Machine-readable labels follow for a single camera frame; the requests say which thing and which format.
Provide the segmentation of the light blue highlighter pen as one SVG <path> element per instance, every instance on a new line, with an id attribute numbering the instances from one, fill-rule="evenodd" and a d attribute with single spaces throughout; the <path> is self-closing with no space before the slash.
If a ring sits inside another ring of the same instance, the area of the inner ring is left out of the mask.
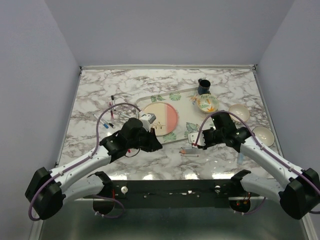
<path id="1" fill-rule="evenodd" d="M 242 153 L 239 153 L 237 156 L 237 164 L 241 165 L 244 161 L 244 155 Z"/>

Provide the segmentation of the white marker blue cap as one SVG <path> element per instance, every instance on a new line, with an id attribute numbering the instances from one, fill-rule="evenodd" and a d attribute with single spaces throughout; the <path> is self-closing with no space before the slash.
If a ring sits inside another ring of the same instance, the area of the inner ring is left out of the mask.
<path id="1" fill-rule="evenodd" d="M 103 122 L 101 121 L 101 119 L 100 119 L 96 114 L 93 114 L 93 117 L 94 117 L 97 121 L 99 121 L 99 123 L 102 124 L 106 129 L 109 128 L 108 125 L 103 124 Z"/>

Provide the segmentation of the white marker red cap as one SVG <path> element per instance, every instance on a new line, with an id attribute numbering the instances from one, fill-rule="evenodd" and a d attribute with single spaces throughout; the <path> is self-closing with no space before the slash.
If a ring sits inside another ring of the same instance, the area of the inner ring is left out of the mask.
<path id="1" fill-rule="evenodd" d="M 187 157 L 187 158 L 198 158 L 198 154 L 181 154 L 181 157 Z"/>

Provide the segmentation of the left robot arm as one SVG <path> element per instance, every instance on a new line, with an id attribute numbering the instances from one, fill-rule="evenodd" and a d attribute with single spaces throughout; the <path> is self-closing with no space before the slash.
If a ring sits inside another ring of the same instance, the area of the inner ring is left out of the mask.
<path id="1" fill-rule="evenodd" d="M 98 195 L 107 197 L 111 185 L 103 173 L 93 171 L 126 156 L 129 149 L 152 153 L 162 149 L 155 129 L 153 113 L 130 118 L 120 130 L 98 140 L 95 148 L 61 167 L 37 169 L 25 191 L 29 201 L 28 216 L 32 221 L 54 216 L 69 200 Z"/>

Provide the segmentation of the white marker black eraser cap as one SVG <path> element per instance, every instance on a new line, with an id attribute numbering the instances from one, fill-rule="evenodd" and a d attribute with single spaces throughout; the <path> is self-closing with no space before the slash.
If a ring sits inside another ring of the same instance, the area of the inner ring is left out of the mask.
<path id="1" fill-rule="evenodd" d="M 111 122 L 105 120 L 103 117 L 101 117 L 100 120 L 103 122 L 104 125 L 108 125 L 108 126 L 110 126 L 111 128 L 114 128 L 114 127 L 115 127 Z"/>

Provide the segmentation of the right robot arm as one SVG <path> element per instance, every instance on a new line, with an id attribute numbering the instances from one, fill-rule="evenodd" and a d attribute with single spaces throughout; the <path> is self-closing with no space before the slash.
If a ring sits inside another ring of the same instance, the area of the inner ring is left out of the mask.
<path id="1" fill-rule="evenodd" d="M 284 212 L 296 220 L 319 205 L 319 174 L 312 168 L 302 169 L 284 159 L 263 144 L 247 124 L 237 128 L 232 117 L 233 113 L 223 110 L 209 115 L 214 127 L 207 130 L 200 128 L 194 145 L 206 150 L 225 144 L 259 164 L 273 179 L 242 170 L 231 178 L 230 191 L 236 196 L 247 192 L 278 202 Z"/>

